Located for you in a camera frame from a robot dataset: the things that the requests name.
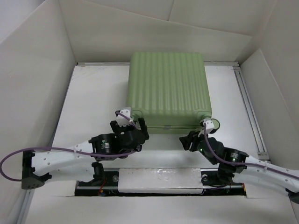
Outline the green hard-shell suitcase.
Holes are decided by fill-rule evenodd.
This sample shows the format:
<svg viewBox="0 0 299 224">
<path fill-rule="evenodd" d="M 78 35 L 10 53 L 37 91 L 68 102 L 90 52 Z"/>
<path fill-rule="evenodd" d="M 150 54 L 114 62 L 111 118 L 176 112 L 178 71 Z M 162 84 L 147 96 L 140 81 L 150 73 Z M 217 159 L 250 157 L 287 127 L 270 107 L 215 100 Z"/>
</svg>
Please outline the green hard-shell suitcase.
<svg viewBox="0 0 299 224">
<path fill-rule="evenodd" d="M 212 118 L 200 53 L 135 52 L 128 76 L 127 106 L 150 134 L 188 134 Z"/>
</svg>

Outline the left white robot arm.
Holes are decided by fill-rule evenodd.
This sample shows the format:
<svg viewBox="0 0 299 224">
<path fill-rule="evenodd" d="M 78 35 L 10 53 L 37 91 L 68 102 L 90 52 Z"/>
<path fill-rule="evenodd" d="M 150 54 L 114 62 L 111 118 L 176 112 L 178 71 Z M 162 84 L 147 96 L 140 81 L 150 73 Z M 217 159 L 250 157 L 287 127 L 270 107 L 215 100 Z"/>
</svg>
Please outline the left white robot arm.
<svg viewBox="0 0 299 224">
<path fill-rule="evenodd" d="M 78 180 L 99 185 L 105 179 L 102 161 L 125 159 L 140 152 L 149 139 L 145 120 L 120 126 L 111 121 L 112 133 L 101 134 L 69 148 L 29 149 L 22 155 L 22 189 L 36 189 L 47 182 Z"/>
</svg>

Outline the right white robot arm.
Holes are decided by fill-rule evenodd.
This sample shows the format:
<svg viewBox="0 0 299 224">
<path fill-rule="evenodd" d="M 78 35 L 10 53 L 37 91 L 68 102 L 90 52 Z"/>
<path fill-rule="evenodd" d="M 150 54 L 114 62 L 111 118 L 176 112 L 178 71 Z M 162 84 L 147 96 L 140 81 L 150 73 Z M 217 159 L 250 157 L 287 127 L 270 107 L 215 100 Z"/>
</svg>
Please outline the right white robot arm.
<svg viewBox="0 0 299 224">
<path fill-rule="evenodd" d="M 225 147 L 222 142 L 203 133 L 191 131 L 180 137 L 183 149 L 201 153 L 217 165 L 216 181 L 221 185 L 244 183 L 264 187 L 299 203 L 299 171 L 259 160 L 246 152 Z"/>
</svg>

